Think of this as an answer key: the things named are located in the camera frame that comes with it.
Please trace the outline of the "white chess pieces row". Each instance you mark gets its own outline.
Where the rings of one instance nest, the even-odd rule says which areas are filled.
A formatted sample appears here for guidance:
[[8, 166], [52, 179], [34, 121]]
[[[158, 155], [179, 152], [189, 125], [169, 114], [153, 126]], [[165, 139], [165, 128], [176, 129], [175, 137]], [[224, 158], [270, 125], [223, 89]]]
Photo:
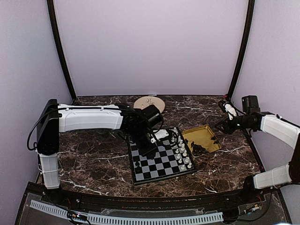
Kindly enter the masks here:
[[170, 140], [170, 152], [168, 159], [172, 169], [177, 168], [180, 172], [191, 170], [193, 168], [188, 151], [183, 143], [183, 140], [177, 137], [172, 137]]

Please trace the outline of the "black frame post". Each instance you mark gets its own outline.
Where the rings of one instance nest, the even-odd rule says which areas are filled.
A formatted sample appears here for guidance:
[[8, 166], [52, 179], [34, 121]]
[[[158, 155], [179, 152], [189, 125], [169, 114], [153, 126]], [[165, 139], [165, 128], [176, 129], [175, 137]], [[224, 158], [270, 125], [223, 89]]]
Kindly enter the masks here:
[[71, 76], [68, 70], [67, 61], [65, 58], [64, 50], [62, 47], [62, 42], [60, 38], [60, 32], [55, 12], [55, 5], [53, 0], [47, 0], [47, 8], [48, 8], [48, 14], [50, 19], [50, 24], [52, 28], [52, 35], [54, 39], [54, 43], [56, 46], [57, 55], [59, 57], [60, 66], [63, 72], [63, 76], [67, 85], [68, 92], [71, 96], [72, 101], [75, 101], [77, 98], [77, 95], [75, 93], [75, 89], [71, 80]]
[[237, 57], [235, 69], [232, 75], [232, 80], [228, 89], [227, 93], [227, 98], [231, 99], [233, 97], [238, 78], [240, 75], [240, 71], [242, 68], [244, 56], [246, 53], [246, 48], [248, 45], [248, 39], [250, 35], [250, 30], [251, 30], [251, 25], [252, 25], [252, 20], [253, 20], [253, 14], [254, 14], [254, 9], [255, 9], [255, 0], [249, 0], [248, 5], [247, 5], [247, 13], [246, 13], [246, 19], [245, 19], [245, 25], [244, 25], [244, 30], [243, 30], [243, 35], [241, 39], [241, 44], [240, 44], [240, 49], [239, 49], [239, 54]]

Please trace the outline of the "black front rail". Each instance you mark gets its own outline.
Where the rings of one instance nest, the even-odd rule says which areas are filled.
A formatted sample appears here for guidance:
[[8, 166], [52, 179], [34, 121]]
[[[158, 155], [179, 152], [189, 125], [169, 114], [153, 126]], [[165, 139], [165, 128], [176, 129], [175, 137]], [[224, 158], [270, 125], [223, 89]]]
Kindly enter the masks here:
[[262, 206], [266, 197], [261, 193], [245, 195], [240, 190], [223, 194], [195, 195], [171, 198], [135, 198], [102, 196], [79, 193], [67, 190], [46, 191], [39, 189], [42, 200], [54, 202], [61, 206], [70, 206], [72, 210], [118, 209], [118, 210], [183, 210], [204, 208], [205, 210], [235, 210], [244, 204], [258, 204]]

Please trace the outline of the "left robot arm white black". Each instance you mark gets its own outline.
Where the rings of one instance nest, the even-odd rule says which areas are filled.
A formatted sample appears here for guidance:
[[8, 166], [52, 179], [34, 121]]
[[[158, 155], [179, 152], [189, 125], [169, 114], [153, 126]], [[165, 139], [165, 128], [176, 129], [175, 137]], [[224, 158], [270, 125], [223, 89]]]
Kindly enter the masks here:
[[37, 132], [36, 141], [27, 146], [40, 159], [40, 171], [48, 197], [55, 204], [66, 201], [66, 193], [59, 189], [59, 134], [73, 130], [110, 129], [120, 130], [131, 137], [145, 156], [156, 148], [156, 143], [168, 136], [165, 129], [154, 130], [163, 124], [163, 117], [154, 105], [135, 109], [129, 105], [74, 106], [59, 104], [50, 99], [32, 130]]

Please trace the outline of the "pile of black chess pieces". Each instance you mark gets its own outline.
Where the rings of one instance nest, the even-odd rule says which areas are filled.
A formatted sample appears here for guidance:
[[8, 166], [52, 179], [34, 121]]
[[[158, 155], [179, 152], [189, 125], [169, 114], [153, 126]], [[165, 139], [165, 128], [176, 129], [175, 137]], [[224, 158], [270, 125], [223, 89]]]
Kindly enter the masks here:
[[199, 157], [220, 150], [222, 145], [214, 136], [184, 135], [193, 157]]

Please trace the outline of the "right black frame post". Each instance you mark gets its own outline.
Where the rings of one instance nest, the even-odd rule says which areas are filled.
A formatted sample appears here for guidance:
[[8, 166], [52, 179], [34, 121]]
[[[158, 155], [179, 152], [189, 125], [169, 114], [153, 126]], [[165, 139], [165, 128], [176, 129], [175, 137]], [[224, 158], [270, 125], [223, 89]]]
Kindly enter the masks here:
[[255, 9], [255, 0], [249, 0], [248, 5], [247, 5], [247, 13], [246, 13], [246, 19], [245, 19], [245, 25], [244, 25], [244, 30], [243, 30], [243, 35], [241, 39], [241, 44], [240, 44], [240, 49], [239, 49], [239, 54], [237, 57], [235, 69], [232, 75], [232, 80], [228, 89], [227, 93], [227, 98], [231, 99], [233, 97], [238, 78], [240, 75], [240, 71], [242, 68], [244, 56], [246, 53], [246, 48], [248, 45], [248, 39], [250, 35], [250, 30], [251, 30], [251, 25], [252, 25], [252, 20], [253, 20], [253, 14], [254, 14], [254, 9]]

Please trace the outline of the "left black frame post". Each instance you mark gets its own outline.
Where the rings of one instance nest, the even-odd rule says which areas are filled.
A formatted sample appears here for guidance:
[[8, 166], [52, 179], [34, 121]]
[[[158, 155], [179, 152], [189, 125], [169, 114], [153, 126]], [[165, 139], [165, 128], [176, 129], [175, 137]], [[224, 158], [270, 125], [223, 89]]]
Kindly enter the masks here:
[[50, 24], [52, 28], [52, 35], [54, 39], [54, 43], [56, 46], [57, 55], [59, 57], [60, 66], [63, 72], [63, 76], [67, 85], [68, 92], [71, 96], [72, 101], [75, 101], [77, 98], [77, 95], [75, 93], [75, 89], [71, 80], [71, 76], [68, 70], [67, 61], [65, 58], [64, 50], [62, 47], [62, 42], [60, 38], [60, 32], [55, 12], [55, 5], [53, 0], [47, 0], [47, 8], [48, 8], [48, 14], [50, 19]]

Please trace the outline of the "black white chess board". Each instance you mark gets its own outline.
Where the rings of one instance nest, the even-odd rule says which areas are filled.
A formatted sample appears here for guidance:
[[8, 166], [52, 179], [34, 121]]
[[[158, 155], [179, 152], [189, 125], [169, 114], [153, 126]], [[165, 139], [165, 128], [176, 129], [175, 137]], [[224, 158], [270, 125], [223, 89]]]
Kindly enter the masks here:
[[[132, 169], [132, 177], [133, 177], [133, 184], [134, 185], [141, 185], [146, 183], [151, 183], [155, 181], [160, 180], [166, 180], [173, 177], [178, 177], [182, 175], [191, 174], [197, 171], [194, 161], [192, 159], [191, 151], [186, 144], [183, 135], [178, 127], [173, 127], [170, 129], [167, 129], [169, 132], [169, 136], [162, 139], [162, 142], [156, 143], [157, 146], [157, 154], [154, 159], [149, 160], [141, 160], [139, 150], [137, 148], [137, 145], [132, 142], [130, 138], [128, 138], [128, 152], [129, 152], [129, 160], [130, 165]], [[172, 169], [169, 159], [168, 159], [168, 153], [170, 152], [171, 146], [170, 146], [170, 140], [172, 137], [179, 137], [183, 140], [183, 143], [185, 144], [185, 147], [187, 149], [187, 153], [191, 159], [193, 168], [191, 170], [180, 172], [177, 168]], [[139, 162], [141, 167], [141, 172], [136, 173], [135, 172], [135, 163]], [[151, 177], [146, 178], [145, 173], [150, 173]]]

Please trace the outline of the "gold metal tray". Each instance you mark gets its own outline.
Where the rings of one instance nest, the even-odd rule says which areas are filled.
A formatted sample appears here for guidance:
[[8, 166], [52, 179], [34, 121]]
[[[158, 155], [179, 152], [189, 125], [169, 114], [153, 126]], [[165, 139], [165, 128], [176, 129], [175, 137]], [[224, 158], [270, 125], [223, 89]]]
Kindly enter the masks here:
[[182, 135], [195, 158], [222, 149], [221, 142], [208, 125], [184, 130]]

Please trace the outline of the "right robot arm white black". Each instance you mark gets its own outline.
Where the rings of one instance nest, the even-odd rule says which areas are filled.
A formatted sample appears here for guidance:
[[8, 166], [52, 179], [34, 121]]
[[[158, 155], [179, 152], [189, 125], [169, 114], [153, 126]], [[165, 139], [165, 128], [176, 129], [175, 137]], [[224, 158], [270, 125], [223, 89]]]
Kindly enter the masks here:
[[227, 99], [218, 102], [226, 117], [215, 125], [216, 129], [228, 135], [237, 130], [259, 131], [293, 150], [290, 161], [284, 165], [246, 178], [239, 199], [250, 203], [258, 190], [300, 183], [300, 127], [278, 114], [262, 112], [257, 96], [244, 96], [241, 101], [241, 111]]

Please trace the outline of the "beige floral ceramic plate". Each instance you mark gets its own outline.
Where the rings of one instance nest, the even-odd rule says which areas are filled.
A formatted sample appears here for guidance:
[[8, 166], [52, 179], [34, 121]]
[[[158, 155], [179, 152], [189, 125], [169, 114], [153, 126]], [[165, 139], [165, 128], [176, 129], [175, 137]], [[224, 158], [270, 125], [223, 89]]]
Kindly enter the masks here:
[[165, 110], [165, 102], [156, 96], [144, 96], [134, 102], [134, 108], [145, 109], [154, 105], [161, 113]]

